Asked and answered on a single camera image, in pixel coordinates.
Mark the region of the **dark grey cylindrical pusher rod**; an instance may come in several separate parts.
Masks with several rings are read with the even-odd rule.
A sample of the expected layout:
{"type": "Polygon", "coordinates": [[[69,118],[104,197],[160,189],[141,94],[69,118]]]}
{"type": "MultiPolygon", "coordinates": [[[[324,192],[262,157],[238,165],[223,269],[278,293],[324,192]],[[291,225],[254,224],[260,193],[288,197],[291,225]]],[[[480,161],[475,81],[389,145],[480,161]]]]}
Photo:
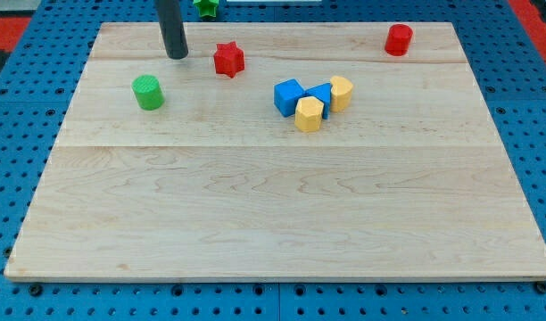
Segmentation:
{"type": "Polygon", "coordinates": [[[186,58],[188,46],[178,0],[154,0],[154,6],[166,54],[172,60],[186,58]]]}

